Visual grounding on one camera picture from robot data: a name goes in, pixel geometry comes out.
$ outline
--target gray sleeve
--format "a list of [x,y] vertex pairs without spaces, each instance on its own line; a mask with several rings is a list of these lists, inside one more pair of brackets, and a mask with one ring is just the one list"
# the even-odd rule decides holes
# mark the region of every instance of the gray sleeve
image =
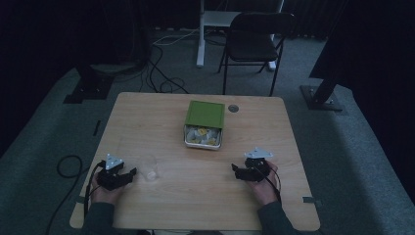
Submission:
[[117,234],[113,228],[114,205],[107,203],[93,203],[83,222],[83,235],[113,235]]
[[279,202],[273,202],[258,210],[262,235],[297,235]]

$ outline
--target chair back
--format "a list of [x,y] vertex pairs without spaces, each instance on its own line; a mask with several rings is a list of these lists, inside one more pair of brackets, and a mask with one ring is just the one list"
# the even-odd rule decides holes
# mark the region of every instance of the chair back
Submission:
[[230,30],[288,36],[293,32],[295,25],[296,17],[290,13],[245,12],[235,17]]

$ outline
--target tripod base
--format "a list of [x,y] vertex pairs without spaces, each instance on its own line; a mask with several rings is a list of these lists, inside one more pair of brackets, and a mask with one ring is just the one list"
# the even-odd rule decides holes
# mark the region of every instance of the tripod base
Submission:
[[341,112],[343,110],[342,106],[339,104],[338,99],[335,94],[331,94],[330,98],[326,102],[319,104],[316,103],[313,99],[315,91],[318,89],[318,86],[300,86],[302,96],[305,99],[305,102],[308,105],[310,110],[322,110],[322,111],[336,111]]
[[83,100],[105,100],[110,92],[111,86],[114,81],[113,76],[100,75],[100,82],[94,87],[85,89],[82,78],[77,83],[72,94],[67,95],[64,104],[81,104]]

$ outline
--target hand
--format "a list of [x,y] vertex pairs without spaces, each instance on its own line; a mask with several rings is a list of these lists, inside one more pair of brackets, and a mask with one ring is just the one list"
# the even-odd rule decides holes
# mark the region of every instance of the hand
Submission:
[[116,201],[118,201],[118,198],[122,194],[124,186],[110,191],[98,185],[97,177],[98,173],[95,173],[94,177],[92,178],[92,190],[94,191],[91,194],[91,203],[109,203],[115,206]]
[[[275,172],[278,167],[275,164],[272,164],[269,161],[266,161],[269,166],[273,169],[269,172],[268,179],[277,186],[277,180],[275,179]],[[267,205],[278,201],[277,196],[275,195],[274,189],[271,184],[265,179],[262,179],[260,182],[245,181],[253,190],[256,199],[263,205]]]

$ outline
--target dark background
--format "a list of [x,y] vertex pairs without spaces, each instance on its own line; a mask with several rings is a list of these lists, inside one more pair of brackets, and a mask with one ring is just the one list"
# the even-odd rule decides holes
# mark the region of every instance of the dark background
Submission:
[[[215,9],[220,2],[209,0],[206,7]],[[269,2],[230,1],[228,9],[260,10]],[[335,80],[352,90],[412,200],[414,5],[409,0],[286,0],[283,8],[298,18],[295,36],[325,40],[330,35],[311,76]],[[0,154],[19,135],[55,82],[76,63],[140,61],[146,42],[132,35],[131,28],[138,34],[155,26],[197,28],[199,9],[195,0],[3,1]]]

